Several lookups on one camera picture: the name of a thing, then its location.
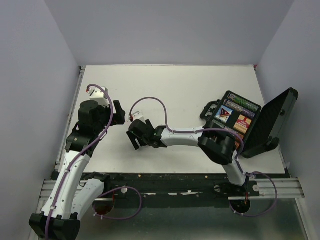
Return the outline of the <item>red Texas Hold'em card deck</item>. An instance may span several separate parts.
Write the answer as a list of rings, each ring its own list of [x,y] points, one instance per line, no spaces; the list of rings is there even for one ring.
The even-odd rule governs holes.
[[[234,124],[234,129],[238,132],[246,134],[250,128],[252,120],[244,115],[240,115]]]

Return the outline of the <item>black poker set case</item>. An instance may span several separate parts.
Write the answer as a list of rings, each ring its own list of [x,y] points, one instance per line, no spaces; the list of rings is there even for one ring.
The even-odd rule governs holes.
[[[250,159],[278,147],[298,97],[290,87],[262,107],[228,90],[222,99],[210,101],[199,117],[209,128],[238,134],[244,143],[241,156]]]

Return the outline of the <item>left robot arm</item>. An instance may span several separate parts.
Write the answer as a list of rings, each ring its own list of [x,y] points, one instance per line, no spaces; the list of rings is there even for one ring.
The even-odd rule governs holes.
[[[78,121],[66,139],[64,159],[53,190],[40,213],[33,213],[29,225],[45,240],[75,240],[81,219],[96,197],[107,197],[111,191],[110,176],[93,173],[79,190],[84,170],[101,137],[109,127],[123,125],[126,112],[121,103],[87,100],[80,104]]]

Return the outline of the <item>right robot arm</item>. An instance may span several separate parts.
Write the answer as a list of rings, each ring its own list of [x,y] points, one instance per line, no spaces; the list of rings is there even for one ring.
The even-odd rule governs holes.
[[[146,146],[154,149],[173,146],[200,148],[212,162],[223,167],[234,195],[241,196],[248,190],[247,177],[237,163],[244,142],[232,130],[214,128],[212,124],[189,129],[170,129],[164,125],[154,128],[149,120],[136,119],[126,134],[135,150]]]

